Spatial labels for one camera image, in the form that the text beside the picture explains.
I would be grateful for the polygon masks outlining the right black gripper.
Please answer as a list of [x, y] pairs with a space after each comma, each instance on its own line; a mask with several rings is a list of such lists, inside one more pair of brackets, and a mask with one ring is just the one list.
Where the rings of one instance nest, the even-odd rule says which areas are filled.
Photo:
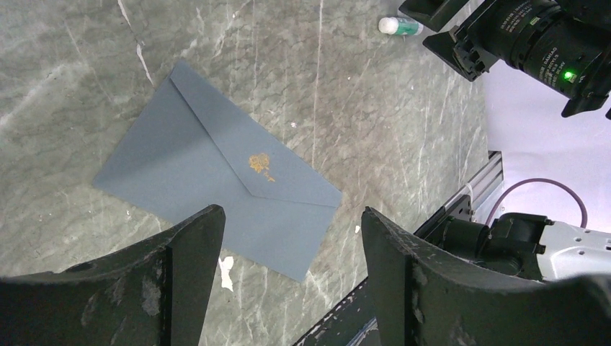
[[483, 1], [459, 25], [448, 31], [442, 28], [467, 4], [466, 1], [406, 0], [398, 10], [434, 31], [423, 45], [468, 81], [475, 81], [499, 60], [494, 52], [497, 42], [493, 26], [505, 1]]

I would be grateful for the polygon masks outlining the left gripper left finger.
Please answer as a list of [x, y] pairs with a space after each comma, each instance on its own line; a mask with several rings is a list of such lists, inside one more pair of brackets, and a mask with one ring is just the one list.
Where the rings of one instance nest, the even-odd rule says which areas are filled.
[[226, 215], [210, 205], [63, 272], [1, 279], [3, 345], [197, 345]]

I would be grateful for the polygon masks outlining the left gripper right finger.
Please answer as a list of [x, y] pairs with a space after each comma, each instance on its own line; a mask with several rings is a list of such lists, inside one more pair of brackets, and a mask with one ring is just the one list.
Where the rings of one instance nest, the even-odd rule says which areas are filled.
[[467, 263], [373, 208], [362, 238], [383, 345], [608, 345], [610, 277], [554, 283]]

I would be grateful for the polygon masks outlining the green white glue stick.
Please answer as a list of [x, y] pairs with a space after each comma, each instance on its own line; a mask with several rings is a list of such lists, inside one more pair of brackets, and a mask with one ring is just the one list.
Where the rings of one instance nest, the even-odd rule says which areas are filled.
[[424, 26], [412, 18], [383, 17], [378, 22], [378, 29], [387, 35], [420, 35]]

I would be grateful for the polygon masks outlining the grey-blue envelope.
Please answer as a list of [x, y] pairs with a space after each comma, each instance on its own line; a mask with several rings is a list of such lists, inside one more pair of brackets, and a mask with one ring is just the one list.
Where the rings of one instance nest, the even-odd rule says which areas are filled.
[[93, 181], [171, 223], [216, 204], [223, 246], [306, 278], [342, 200], [299, 155], [180, 61]]

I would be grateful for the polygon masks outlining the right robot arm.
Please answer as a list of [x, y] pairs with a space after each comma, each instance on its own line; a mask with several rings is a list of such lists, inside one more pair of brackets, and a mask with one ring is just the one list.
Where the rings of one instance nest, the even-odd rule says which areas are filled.
[[[568, 100], [563, 117], [600, 109], [610, 93], [608, 1], [484, 1], [460, 25], [444, 26], [463, 1], [405, 1], [400, 11], [433, 31], [424, 45], [469, 81], [503, 61]], [[441, 208], [416, 235], [479, 267], [526, 280], [610, 272], [610, 238], [546, 216], [489, 214], [476, 223], [458, 204]]]

